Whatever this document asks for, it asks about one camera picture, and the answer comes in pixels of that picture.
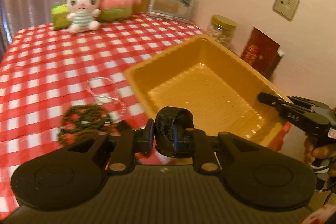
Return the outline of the person right hand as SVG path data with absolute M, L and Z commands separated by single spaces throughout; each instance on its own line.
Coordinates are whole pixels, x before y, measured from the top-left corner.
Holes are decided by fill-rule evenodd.
M 336 156 L 335 143 L 314 148 L 314 145 L 311 141 L 312 138 L 307 135 L 304 142 L 305 152 L 303 159 L 307 165 L 311 165 L 312 162 L 315 161 L 315 159 L 335 158 Z

